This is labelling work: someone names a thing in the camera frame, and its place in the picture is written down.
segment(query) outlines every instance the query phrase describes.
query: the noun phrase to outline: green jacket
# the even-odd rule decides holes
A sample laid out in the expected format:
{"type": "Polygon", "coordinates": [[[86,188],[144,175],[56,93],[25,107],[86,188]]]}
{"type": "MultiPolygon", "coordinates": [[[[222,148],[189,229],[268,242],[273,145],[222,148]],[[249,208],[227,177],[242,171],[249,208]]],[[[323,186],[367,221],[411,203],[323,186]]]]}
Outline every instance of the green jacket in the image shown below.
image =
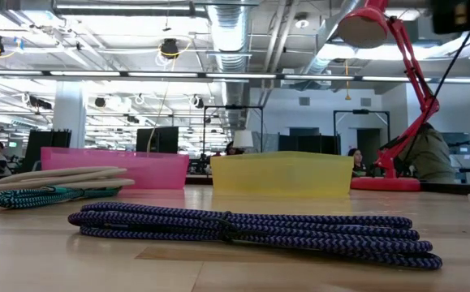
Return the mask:
{"type": "Polygon", "coordinates": [[[453,183],[455,169],[451,166],[449,148],[442,135],[433,129],[420,133],[416,137],[409,156],[406,157],[412,141],[413,138],[399,154],[399,159],[405,165],[415,166],[419,179],[431,183],[453,183]]]}

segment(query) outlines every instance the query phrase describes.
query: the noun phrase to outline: teal braided rope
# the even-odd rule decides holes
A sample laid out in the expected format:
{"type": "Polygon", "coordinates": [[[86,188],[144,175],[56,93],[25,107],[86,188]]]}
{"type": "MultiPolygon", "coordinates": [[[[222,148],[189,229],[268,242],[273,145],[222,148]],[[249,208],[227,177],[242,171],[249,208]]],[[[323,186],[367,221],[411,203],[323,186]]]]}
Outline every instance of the teal braided rope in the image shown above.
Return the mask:
{"type": "Polygon", "coordinates": [[[105,198],[117,195],[121,187],[104,189],[71,189],[43,187],[36,190],[11,190],[0,192],[2,208],[37,208],[68,200],[105,198]]]}

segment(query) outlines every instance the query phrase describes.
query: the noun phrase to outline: coiled rope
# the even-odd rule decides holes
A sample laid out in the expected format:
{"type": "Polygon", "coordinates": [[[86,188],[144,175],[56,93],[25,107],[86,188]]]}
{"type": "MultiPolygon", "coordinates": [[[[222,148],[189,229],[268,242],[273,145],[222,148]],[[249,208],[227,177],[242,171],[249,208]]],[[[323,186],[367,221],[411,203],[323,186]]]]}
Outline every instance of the coiled rope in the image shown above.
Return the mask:
{"type": "Polygon", "coordinates": [[[68,200],[104,198],[117,195],[121,187],[103,189],[71,189],[42,187],[35,190],[9,190],[0,192],[0,207],[35,208],[68,200]]]}
{"type": "Polygon", "coordinates": [[[429,253],[431,243],[418,241],[405,217],[238,214],[96,203],[83,206],[68,221],[81,234],[103,238],[242,240],[409,268],[442,267],[442,260],[429,253]]]}

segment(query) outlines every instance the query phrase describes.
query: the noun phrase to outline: wooden table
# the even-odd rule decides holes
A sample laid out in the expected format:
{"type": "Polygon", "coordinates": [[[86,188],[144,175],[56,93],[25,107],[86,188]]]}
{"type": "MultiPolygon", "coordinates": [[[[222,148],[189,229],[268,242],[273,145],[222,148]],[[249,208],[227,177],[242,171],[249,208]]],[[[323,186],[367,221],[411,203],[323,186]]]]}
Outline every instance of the wooden table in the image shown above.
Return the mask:
{"type": "Polygon", "coordinates": [[[466,196],[353,191],[349,200],[286,199],[187,187],[108,200],[242,213],[405,216],[444,266],[424,272],[225,243],[85,237],[67,216],[96,201],[87,200],[0,209],[0,291],[470,291],[466,196]]]}

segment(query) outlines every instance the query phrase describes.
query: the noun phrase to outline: pink plastic bin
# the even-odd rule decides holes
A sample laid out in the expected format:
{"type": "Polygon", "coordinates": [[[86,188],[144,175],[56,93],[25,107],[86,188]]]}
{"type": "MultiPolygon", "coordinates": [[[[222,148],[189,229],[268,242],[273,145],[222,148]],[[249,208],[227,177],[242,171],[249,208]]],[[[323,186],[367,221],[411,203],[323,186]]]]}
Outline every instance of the pink plastic bin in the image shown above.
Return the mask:
{"type": "Polygon", "coordinates": [[[41,168],[60,170],[84,166],[117,166],[126,168],[123,178],[136,181],[130,189],[178,190],[184,187],[188,155],[91,150],[74,148],[41,149],[41,168]]]}

